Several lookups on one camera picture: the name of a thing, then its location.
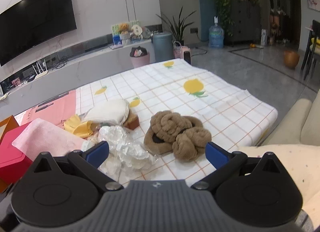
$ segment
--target tv screen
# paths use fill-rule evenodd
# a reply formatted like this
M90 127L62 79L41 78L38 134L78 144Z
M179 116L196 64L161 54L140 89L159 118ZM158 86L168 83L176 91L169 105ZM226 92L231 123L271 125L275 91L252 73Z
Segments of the tv screen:
M72 0L22 0L0 14L0 65L74 29Z

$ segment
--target screw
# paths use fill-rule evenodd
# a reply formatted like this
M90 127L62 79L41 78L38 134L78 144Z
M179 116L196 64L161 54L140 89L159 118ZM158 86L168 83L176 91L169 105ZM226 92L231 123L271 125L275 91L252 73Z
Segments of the screw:
M205 181L198 181L197 183L195 183L193 185L193 187L195 189L208 189L209 188L209 184Z
M119 189L121 189L121 184L117 183L116 181L111 181L106 184L106 189L107 190L119 190Z

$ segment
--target water dispenser bottle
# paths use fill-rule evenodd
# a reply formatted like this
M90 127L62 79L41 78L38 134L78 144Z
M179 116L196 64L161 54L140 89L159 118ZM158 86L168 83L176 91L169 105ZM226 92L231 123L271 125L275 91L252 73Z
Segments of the water dispenser bottle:
M218 17L214 17L214 26L209 29L209 48L223 48L224 30L218 25Z

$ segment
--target plush toy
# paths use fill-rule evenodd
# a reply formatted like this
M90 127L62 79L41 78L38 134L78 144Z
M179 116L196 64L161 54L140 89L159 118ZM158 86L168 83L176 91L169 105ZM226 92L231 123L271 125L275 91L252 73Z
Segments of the plush toy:
M119 32L122 33L124 31L128 31L129 24L128 23L121 23L119 24Z
M159 111L150 120L144 144L155 154L173 150L181 161L193 161L204 153L211 133L194 117L171 111Z

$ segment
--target yellow cloth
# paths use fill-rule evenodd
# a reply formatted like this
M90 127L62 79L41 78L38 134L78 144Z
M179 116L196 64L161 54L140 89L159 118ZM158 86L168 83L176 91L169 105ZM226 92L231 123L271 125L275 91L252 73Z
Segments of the yellow cloth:
M315 41L315 38L314 37L311 38L311 43L313 43L314 41ZM320 46L320 39L318 39L318 38L317 38L317 45Z
M88 137L92 135L93 131L91 130L92 121L86 121L81 123L81 119L77 114L73 115L66 122L64 122L64 129L76 136L81 138Z

